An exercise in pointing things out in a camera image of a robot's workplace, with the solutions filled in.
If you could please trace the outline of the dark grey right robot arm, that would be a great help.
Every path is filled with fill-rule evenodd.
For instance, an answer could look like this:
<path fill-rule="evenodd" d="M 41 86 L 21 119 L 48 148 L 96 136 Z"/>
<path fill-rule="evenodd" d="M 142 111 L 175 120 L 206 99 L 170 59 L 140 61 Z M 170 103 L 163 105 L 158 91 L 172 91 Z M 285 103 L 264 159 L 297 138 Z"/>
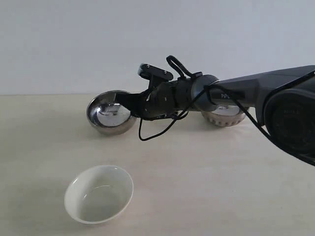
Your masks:
<path fill-rule="evenodd" d="M 170 80 L 163 70 L 143 64 L 140 77 L 149 80 L 140 93 L 118 92 L 115 101 L 141 120 L 178 121 L 187 112 L 212 112 L 236 106 L 276 147 L 295 158 L 315 163 L 315 67 L 299 66 L 220 80 L 182 70 Z"/>

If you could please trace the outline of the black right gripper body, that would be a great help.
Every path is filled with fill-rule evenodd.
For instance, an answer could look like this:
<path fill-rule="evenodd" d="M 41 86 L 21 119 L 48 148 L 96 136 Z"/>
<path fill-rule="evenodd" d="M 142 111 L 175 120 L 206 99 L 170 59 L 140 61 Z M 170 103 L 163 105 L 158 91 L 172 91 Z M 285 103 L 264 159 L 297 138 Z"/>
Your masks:
<path fill-rule="evenodd" d="M 194 111 L 191 88 L 190 80 L 151 80 L 142 102 L 142 118 L 155 120 L 169 118 L 184 109 Z"/>

